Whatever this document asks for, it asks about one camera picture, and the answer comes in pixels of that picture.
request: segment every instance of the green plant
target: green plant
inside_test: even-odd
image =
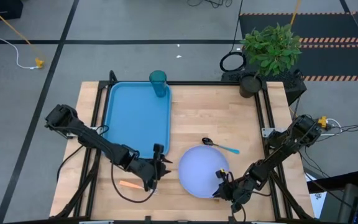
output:
[[[255,75],[277,75],[289,70],[298,60],[299,36],[293,37],[291,25],[268,26],[262,32],[253,30],[240,43],[244,44],[249,63],[257,62]]]

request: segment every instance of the wooden tabletop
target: wooden tabletop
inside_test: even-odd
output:
[[[86,125],[90,125],[91,122],[97,86],[98,82],[83,82],[81,86],[76,110],[78,117]],[[241,153],[237,155],[219,149],[229,162],[235,178],[242,176],[251,163],[263,159],[255,100],[241,97],[238,86],[174,85],[171,88],[171,142],[167,159],[173,164],[167,164],[167,167],[172,172],[158,182],[158,194],[153,195],[150,200],[140,204],[130,203],[120,198],[114,190],[111,183],[111,163],[107,158],[102,157],[91,217],[93,220],[144,220],[145,216],[150,215],[152,220],[227,221],[227,217],[231,215],[230,202],[196,198],[183,189],[178,180],[177,166],[181,156],[189,148],[202,144],[203,137],[209,137],[218,144],[240,150]],[[291,116],[282,83],[268,83],[268,92],[276,127],[287,128],[291,124]],[[265,103],[262,93],[260,94],[264,118],[267,122]],[[98,125],[102,116],[102,110],[99,111]],[[78,147],[76,139],[69,140],[65,158]],[[85,150],[82,150],[63,166],[51,215],[60,212],[77,190],[84,154]],[[283,163],[283,168],[289,191],[306,213],[314,216],[300,156],[298,154],[290,156]],[[118,185],[120,180],[142,185],[141,180],[129,172],[114,169],[114,180],[120,192],[126,197],[142,200],[149,194],[144,190]],[[261,192],[268,194],[269,185],[266,184]],[[285,217],[282,195],[279,190],[277,192],[281,216]],[[87,198],[88,191],[83,197],[81,214],[85,214],[84,205]],[[271,197],[253,194],[244,208],[247,221],[274,220]],[[235,216],[238,220],[242,220],[242,212],[236,213]]]

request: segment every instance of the blue spoon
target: blue spoon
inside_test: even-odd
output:
[[[220,146],[220,145],[217,145],[217,144],[214,144],[214,142],[212,142],[212,139],[210,138],[203,138],[203,143],[204,145],[207,145],[207,146],[217,146],[217,147],[221,147],[222,149],[225,149],[227,151],[231,151],[235,154],[240,154],[240,151],[238,151],[237,149],[231,149],[229,147],[224,147],[224,146]]]

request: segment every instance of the white cable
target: white cable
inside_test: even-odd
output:
[[[338,135],[338,134],[341,134],[342,133],[342,127],[341,125],[339,124],[339,122],[337,122],[335,119],[332,119],[332,118],[327,118],[326,119],[326,123],[328,124],[328,121],[334,121],[338,127],[339,127],[339,130],[341,130],[341,132],[339,133],[336,133],[336,134],[321,134],[321,136],[334,136],[334,135]]]
[[[7,43],[7,44],[9,44],[9,45],[12,46],[13,48],[15,48],[15,50],[16,50],[16,65],[17,65],[17,66],[19,66],[20,68],[31,69],[31,70],[33,70],[33,69],[35,69],[35,68],[39,68],[38,66],[35,66],[35,67],[24,67],[24,66],[22,66],[22,65],[19,65],[19,50],[17,49],[17,47],[16,47],[15,45],[9,43],[8,41],[4,40],[4,39],[1,39],[1,38],[0,38],[0,40],[3,41],[3,42],[5,42],[5,43]]]

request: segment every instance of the blue tray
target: blue tray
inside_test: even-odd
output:
[[[153,158],[155,143],[169,151],[171,128],[171,88],[159,98],[150,82],[119,82],[110,91],[103,135],[108,141],[125,144],[140,152],[141,158]]]

